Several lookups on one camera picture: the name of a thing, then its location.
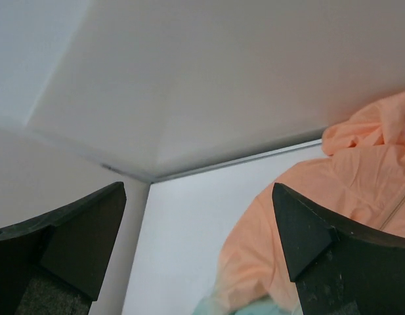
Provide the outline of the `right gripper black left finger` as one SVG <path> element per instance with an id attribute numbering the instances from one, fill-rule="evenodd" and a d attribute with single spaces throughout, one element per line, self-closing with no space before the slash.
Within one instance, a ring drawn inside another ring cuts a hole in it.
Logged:
<path id="1" fill-rule="evenodd" d="M 0 314 L 88 314 L 126 206 L 122 182 L 0 228 Z"/>

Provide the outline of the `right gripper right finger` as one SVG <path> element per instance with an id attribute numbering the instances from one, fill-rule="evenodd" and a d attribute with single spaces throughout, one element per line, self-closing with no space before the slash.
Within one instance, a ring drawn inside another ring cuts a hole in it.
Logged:
<path id="1" fill-rule="evenodd" d="M 405 238 L 326 209 L 284 184 L 272 201 L 303 314 L 405 314 Z"/>

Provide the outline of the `orange and teal jacket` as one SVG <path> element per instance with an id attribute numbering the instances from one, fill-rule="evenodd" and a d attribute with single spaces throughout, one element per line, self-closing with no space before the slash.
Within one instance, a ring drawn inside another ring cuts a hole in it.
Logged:
<path id="1" fill-rule="evenodd" d="M 405 238 L 405 91 L 373 102 L 322 135 L 324 158 L 277 178 L 313 202 Z M 219 254 L 196 314 L 300 314 L 274 215 L 272 187 L 250 204 Z"/>

